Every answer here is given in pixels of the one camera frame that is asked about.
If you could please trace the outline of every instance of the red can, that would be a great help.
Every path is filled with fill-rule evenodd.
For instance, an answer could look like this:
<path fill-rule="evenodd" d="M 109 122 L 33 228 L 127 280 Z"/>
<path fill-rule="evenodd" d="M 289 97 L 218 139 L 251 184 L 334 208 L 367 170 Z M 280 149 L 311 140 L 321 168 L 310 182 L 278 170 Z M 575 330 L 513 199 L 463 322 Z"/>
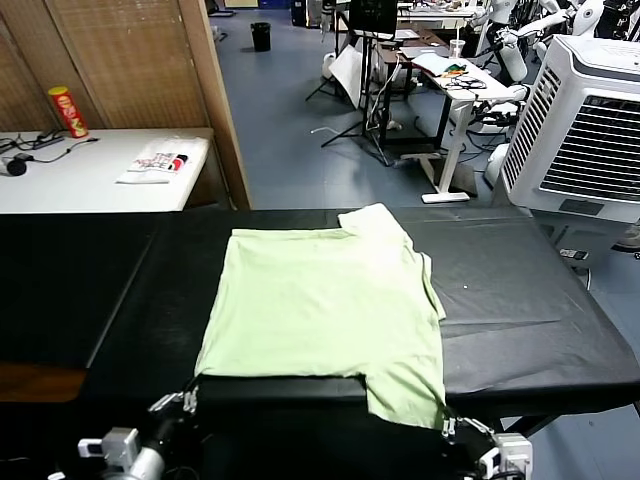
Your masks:
<path fill-rule="evenodd" d="M 53 87 L 49 89 L 49 95 L 53 99 L 58 112 L 62 115 L 64 123 L 71 132 L 73 138 L 81 138 L 89 135 L 87 123 L 84 121 L 82 114 L 76 107 L 71 92 L 67 87 Z"/>

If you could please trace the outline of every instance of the tripod stand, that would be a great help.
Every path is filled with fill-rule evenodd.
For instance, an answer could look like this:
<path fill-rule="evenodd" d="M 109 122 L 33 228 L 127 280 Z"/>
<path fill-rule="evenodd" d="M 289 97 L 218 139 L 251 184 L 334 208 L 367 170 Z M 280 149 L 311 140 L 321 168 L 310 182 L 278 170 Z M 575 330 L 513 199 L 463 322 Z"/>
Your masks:
<path fill-rule="evenodd" d="M 371 56 L 373 52 L 373 40 L 375 40 L 376 37 L 373 35 L 370 36 L 366 33 L 364 35 L 358 35 L 358 36 L 362 37 L 362 69 L 360 72 L 360 99 L 362 100 L 362 97 L 364 96 L 364 106 L 362 107 L 362 120 L 359 120 L 357 123 L 351 125 L 346 130 L 330 138 L 329 140 L 324 142 L 320 147 L 324 148 L 327 145 L 330 145 L 331 143 L 335 142 L 339 138 L 364 137 L 370 140 L 376 146 L 376 149 L 380 154 L 380 157 L 378 157 L 378 160 L 385 167 L 390 167 L 393 165 L 393 163 L 389 162 L 389 160 L 387 159 L 375 135 L 373 135 L 367 129 L 367 118 L 369 116 L 369 90 L 371 87 Z M 354 133 L 353 130 L 357 129 L 358 127 L 361 127 L 360 132 Z"/>

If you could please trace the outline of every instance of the air cooler vent grille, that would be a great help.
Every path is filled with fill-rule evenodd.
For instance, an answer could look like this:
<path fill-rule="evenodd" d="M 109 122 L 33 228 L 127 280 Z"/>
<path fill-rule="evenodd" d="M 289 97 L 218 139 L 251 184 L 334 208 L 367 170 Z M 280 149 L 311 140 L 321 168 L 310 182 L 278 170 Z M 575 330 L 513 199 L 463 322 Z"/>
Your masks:
<path fill-rule="evenodd" d="M 589 96 L 540 188 L 640 202 L 640 102 Z"/>
<path fill-rule="evenodd" d="M 518 175 L 520 175 L 527 155 L 533 147 L 533 142 L 542 128 L 559 88 L 560 79 L 558 76 L 549 67 L 545 68 L 533 95 L 529 99 L 518 132 L 511 141 L 509 155 L 504 164 L 505 178 L 509 188 L 513 187 Z"/>

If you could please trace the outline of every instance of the white desk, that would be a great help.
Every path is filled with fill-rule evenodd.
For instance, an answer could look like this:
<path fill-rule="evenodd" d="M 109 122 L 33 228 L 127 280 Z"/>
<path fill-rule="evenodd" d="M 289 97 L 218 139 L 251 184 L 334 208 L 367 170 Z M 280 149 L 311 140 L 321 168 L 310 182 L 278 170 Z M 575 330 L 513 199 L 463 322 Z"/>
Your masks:
<path fill-rule="evenodd" d="M 475 7 L 461 8 L 453 12 L 445 10 L 406 10 L 398 9 L 398 20 L 408 20 L 410 22 L 437 22 L 439 20 L 468 20 L 476 12 Z"/>
<path fill-rule="evenodd" d="M 22 133 L 22 137 L 32 140 L 37 133 Z M 15 138 L 17 133 L 0 135 Z M 182 210 L 208 156 L 213 155 L 213 130 L 210 128 L 92 130 L 91 137 L 100 141 L 81 145 L 54 163 L 27 162 L 27 172 L 20 177 L 0 175 L 0 213 Z M 181 152 L 188 155 L 189 160 L 170 183 L 115 183 L 149 141 L 170 137 L 202 137 L 209 140 L 209 146 Z M 55 145 L 26 153 L 37 159 L 48 160 L 60 155 L 75 142 L 66 138 Z M 2 157 L 13 157 L 16 153 L 18 150 L 14 149 L 5 152 Z"/>
<path fill-rule="evenodd" d="M 422 168 L 429 177 L 431 183 L 433 183 L 437 193 L 425 193 L 422 195 L 422 201 L 424 203 L 442 203 L 442 202 L 457 202 L 469 200 L 469 196 L 466 193 L 451 193 L 449 187 L 451 186 L 451 179 L 453 178 L 453 172 L 458 164 L 458 157 L 460 150 L 464 144 L 464 139 L 471 120 L 471 110 L 473 109 L 473 103 L 476 100 L 513 100 L 513 93 L 495 78 L 491 77 L 486 72 L 475 66 L 473 63 L 465 59 L 457 59 L 456 64 L 463 64 L 467 66 L 467 73 L 477 80 L 481 80 L 485 83 L 487 88 L 473 89 L 473 90 L 447 90 L 447 85 L 451 82 L 451 78 L 431 77 L 431 80 L 447 95 L 453 102 L 456 102 L 452 108 L 459 111 L 458 122 L 454 130 L 453 139 L 449 146 L 449 153 L 444 163 L 442 175 L 440 177 L 440 183 L 436 184 L 434 179 L 433 168 L 428 164 L 428 155 L 407 155 L 413 158 L 419 158 Z"/>

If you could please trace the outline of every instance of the wooden partition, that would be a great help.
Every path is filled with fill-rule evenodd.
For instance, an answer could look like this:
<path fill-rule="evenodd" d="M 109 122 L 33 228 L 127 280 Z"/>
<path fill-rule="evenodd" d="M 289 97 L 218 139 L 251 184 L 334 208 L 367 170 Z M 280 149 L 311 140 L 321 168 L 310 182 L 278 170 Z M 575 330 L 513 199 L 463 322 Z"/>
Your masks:
<path fill-rule="evenodd" d="M 204 0 L 0 0 L 0 129 L 59 125 L 68 86 L 89 128 L 214 128 L 232 201 L 251 203 Z"/>

